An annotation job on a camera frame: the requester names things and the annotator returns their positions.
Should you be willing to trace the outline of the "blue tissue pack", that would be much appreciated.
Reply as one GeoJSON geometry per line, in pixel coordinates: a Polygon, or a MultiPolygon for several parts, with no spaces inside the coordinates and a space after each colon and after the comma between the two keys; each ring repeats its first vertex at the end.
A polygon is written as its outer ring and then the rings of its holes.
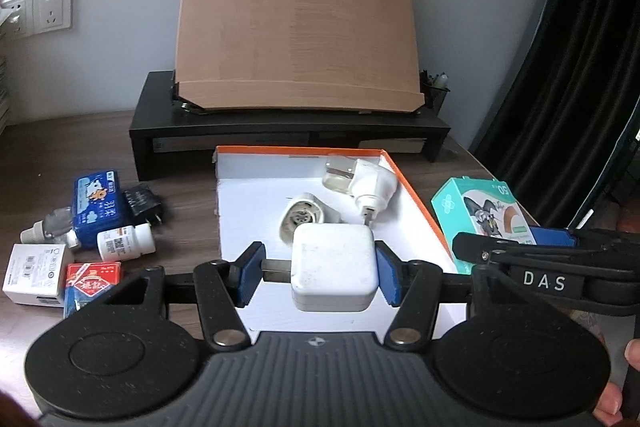
{"type": "Polygon", "coordinates": [[[96,248],[96,236],[116,229],[126,221],[116,170],[80,176],[74,182],[72,223],[82,249],[96,248]]]}

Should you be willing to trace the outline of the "green band-aid box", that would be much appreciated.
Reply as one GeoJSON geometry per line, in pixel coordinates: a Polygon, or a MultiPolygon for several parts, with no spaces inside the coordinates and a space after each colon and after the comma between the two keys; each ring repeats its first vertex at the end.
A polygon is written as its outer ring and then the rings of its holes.
{"type": "Polygon", "coordinates": [[[461,260],[452,250],[454,236],[460,232],[536,244],[506,182],[468,176],[450,178],[432,197],[431,204],[460,274],[470,274],[472,269],[471,263],[461,260]]]}

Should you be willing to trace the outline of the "white wall socket panel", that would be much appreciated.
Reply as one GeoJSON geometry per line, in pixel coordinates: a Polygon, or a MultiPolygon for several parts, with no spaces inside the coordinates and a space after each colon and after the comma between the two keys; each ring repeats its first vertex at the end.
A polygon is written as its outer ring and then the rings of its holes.
{"type": "Polygon", "coordinates": [[[72,27],[73,0],[32,0],[34,34],[72,27]]]}
{"type": "Polygon", "coordinates": [[[15,40],[34,33],[34,4],[32,0],[4,0],[1,2],[1,38],[15,40]]]}

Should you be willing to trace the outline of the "white square charger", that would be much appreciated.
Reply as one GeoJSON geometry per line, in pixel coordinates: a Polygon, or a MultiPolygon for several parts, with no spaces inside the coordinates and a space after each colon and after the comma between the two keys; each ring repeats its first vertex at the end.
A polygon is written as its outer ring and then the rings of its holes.
{"type": "Polygon", "coordinates": [[[374,238],[367,225],[306,223],[294,232],[290,284],[297,309],[361,312],[378,290],[374,238]]]}

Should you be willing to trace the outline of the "dark curtain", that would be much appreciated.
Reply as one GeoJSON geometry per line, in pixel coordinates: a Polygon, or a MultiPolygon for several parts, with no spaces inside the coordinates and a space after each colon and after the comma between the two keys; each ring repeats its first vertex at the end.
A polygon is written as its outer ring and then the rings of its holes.
{"type": "Polygon", "coordinates": [[[639,0],[547,0],[475,156],[544,227],[576,220],[639,104],[639,0]]]}

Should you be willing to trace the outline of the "tilted wooden board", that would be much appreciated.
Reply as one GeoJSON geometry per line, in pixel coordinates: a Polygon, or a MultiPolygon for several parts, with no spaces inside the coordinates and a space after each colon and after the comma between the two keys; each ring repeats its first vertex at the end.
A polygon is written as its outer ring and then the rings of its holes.
{"type": "Polygon", "coordinates": [[[175,84],[205,109],[414,112],[412,0],[181,0],[175,84]]]}

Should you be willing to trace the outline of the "black mesh pen holder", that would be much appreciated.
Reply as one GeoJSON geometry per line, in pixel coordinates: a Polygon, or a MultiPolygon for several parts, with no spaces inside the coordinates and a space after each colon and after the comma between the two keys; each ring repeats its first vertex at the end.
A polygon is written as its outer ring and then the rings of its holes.
{"type": "Polygon", "coordinates": [[[425,105],[435,114],[440,112],[448,89],[449,77],[446,72],[431,75],[426,69],[420,72],[420,89],[425,96],[425,105]]]}

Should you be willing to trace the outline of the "orange white cardboard box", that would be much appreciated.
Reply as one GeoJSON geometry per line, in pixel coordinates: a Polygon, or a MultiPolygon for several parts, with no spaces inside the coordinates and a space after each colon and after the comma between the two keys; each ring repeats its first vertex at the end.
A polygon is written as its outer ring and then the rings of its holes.
{"type": "MultiPolygon", "coordinates": [[[[397,165],[382,150],[239,146],[218,147],[214,155],[221,257],[233,261],[253,242],[263,243],[270,259],[288,259],[284,238],[304,222],[359,225],[360,210],[352,196],[323,183],[335,157],[362,158],[395,173],[397,187],[387,207],[371,225],[375,239],[404,261],[424,260],[446,273],[457,268],[445,237],[431,213],[397,165]]],[[[288,283],[262,282],[250,304],[239,311],[250,334],[263,332],[374,332],[384,335],[396,311],[376,294],[361,312],[299,310],[288,283]]]]}

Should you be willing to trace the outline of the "white mosquito repellent plug with bottle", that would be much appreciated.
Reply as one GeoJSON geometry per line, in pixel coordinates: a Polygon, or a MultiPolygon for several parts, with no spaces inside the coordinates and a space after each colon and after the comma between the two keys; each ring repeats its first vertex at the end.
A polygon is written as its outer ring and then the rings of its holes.
{"type": "Polygon", "coordinates": [[[398,187],[392,170],[367,159],[342,156],[326,161],[322,183],[333,192],[349,196],[365,225],[372,225],[387,208],[398,187]]]}

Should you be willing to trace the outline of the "clear liquid refill bottle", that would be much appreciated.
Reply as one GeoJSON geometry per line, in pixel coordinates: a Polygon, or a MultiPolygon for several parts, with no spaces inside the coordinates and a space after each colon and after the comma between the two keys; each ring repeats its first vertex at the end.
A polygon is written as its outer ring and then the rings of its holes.
{"type": "Polygon", "coordinates": [[[34,225],[21,231],[22,244],[65,244],[72,251],[80,247],[80,240],[73,227],[72,208],[58,208],[34,225]]]}

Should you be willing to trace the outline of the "white pill bottle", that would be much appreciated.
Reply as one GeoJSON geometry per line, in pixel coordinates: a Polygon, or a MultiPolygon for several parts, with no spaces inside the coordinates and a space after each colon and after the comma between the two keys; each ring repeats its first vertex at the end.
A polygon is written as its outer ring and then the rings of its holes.
{"type": "Polygon", "coordinates": [[[100,232],[96,236],[96,245],[103,262],[134,260],[156,251],[149,223],[100,232]]]}

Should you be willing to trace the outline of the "white small carton box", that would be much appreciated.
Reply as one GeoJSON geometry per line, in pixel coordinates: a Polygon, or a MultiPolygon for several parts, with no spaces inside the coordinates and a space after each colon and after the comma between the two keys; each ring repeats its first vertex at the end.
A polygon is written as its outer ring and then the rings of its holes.
{"type": "Polygon", "coordinates": [[[2,291],[18,305],[62,307],[66,267],[72,262],[64,244],[15,244],[2,291]]]}

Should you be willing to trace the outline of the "red playing card box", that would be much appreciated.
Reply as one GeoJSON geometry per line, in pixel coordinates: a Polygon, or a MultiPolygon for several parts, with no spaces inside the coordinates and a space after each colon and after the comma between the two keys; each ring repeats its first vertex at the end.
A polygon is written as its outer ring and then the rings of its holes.
{"type": "Polygon", "coordinates": [[[66,268],[63,317],[69,317],[117,285],[122,264],[116,262],[71,263],[66,268]]]}

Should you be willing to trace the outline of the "black power adapter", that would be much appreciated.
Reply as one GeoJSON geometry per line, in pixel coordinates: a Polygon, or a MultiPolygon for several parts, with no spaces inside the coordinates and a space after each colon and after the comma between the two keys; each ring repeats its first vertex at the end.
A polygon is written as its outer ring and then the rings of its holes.
{"type": "Polygon", "coordinates": [[[130,221],[134,225],[147,223],[158,227],[163,223],[165,207],[162,199],[145,184],[138,184],[122,191],[130,221]]]}

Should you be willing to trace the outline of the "white plug-in heater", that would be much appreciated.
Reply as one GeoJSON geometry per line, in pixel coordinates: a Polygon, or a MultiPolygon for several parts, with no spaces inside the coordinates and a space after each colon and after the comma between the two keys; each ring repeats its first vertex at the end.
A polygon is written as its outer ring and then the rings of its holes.
{"type": "Polygon", "coordinates": [[[301,225],[341,222],[341,213],[337,210],[326,205],[314,194],[302,193],[294,196],[286,206],[279,228],[279,235],[286,246],[291,246],[295,230],[301,225]]]}

